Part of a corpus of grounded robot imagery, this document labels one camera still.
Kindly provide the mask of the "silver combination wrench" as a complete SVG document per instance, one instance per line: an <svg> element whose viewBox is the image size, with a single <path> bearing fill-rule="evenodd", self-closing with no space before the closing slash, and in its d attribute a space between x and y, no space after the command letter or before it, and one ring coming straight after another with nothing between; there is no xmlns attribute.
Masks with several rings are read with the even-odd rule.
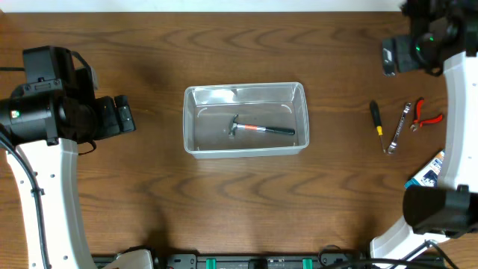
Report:
<svg viewBox="0 0 478 269"><path fill-rule="evenodd" d="M412 107L412 104L410 102L407 102L404 106L402 114L400 115L400 120L398 122L397 129L394 133L393 139L387 148L387 153L389 155L394 154L397 149L398 139L399 139L401 131L403 130L403 127L406 121L406 116L410 112L411 107Z"/></svg>

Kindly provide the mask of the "blue white small box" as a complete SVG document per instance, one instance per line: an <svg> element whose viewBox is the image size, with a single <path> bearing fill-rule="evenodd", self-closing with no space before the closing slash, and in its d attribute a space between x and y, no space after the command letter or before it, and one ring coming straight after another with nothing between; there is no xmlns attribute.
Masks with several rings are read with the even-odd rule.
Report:
<svg viewBox="0 0 478 269"><path fill-rule="evenodd" d="M405 188L412 185L436 188L438 185L438 175L444 160L444 150L437 153L421 170L419 170L407 183Z"/></svg>

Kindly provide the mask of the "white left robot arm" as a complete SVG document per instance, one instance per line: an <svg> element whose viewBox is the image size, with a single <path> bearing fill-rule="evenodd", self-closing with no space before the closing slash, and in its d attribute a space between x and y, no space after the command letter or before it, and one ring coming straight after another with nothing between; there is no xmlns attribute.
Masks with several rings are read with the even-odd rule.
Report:
<svg viewBox="0 0 478 269"><path fill-rule="evenodd" d="M77 190L82 143L136 129L126 96L97 98L91 67L43 69L1 101L1 146L15 177L30 268L96 268Z"/></svg>

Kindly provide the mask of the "claw hammer black orange handle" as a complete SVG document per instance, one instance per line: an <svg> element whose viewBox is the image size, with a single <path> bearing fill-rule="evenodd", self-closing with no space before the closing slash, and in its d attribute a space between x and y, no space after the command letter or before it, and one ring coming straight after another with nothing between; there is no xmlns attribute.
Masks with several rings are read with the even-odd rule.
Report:
<svg viewBox="0 0 478 269"><path fill-rule="evenodd" d="M239 117L239 114L234 115L229 123L228 135L231 137L235 136L235 133L237 130L246 130L246 131L263 132L263 133L275 133L275 134L290 135L290 136L293 136L296 134L296 131L290 128L275 127L275 126L257 126L257 125L239 123L237 121L238 117Z"/></svg>

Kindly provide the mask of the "black yellow screwdriver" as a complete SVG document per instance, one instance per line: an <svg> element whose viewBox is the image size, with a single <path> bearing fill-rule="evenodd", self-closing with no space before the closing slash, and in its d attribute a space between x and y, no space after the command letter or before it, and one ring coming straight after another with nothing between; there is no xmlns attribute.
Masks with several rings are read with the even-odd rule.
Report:
<svg viewBox="0 0 478 269"><path fill-rule="evenodd" d="M381 121L381 117L380 117L379 106L378 106L378 104L375 100L372 100L370 102L370 113L371 113L371 116L372 116L372 119L373 119L374 127L375 127L375 129L377 131L377 134L379 136L382 151L385 152L385 146L384 146L383 139L382 139L382 136L383 136L382 121Z"/></svg>

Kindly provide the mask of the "red black pliers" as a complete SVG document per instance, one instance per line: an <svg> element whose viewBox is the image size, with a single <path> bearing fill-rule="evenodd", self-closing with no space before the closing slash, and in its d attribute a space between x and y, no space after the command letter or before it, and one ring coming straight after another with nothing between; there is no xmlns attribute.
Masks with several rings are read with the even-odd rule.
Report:
<svg viewBox="0 0 478 269"><path fill-rule="evenodd" d="M410 129L413 132L416 132L418 129L421 129L423 126L440 123L444 119L443 114L439 114L437 117L422 120L421 119L421 111L422 111L423 104L424 104L424 98L423 97L420 97L417 100L417 102L415 103L414 120L413 120L412 124L410 125Z"/></svg>

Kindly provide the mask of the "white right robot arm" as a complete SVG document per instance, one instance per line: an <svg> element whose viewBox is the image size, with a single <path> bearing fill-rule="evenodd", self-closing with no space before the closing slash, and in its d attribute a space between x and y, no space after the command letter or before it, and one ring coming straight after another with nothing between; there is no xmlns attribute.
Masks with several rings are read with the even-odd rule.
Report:
<svg viewBox="0 0 478 269"><path fill-rule="evenodd" d="M447 134L437 185L410 185L403 216L370 243L374 268L423 268L429 247L477 231L477 2L406 1L410 32L382 42L388 77L422 69L445 77Z"/></svg>

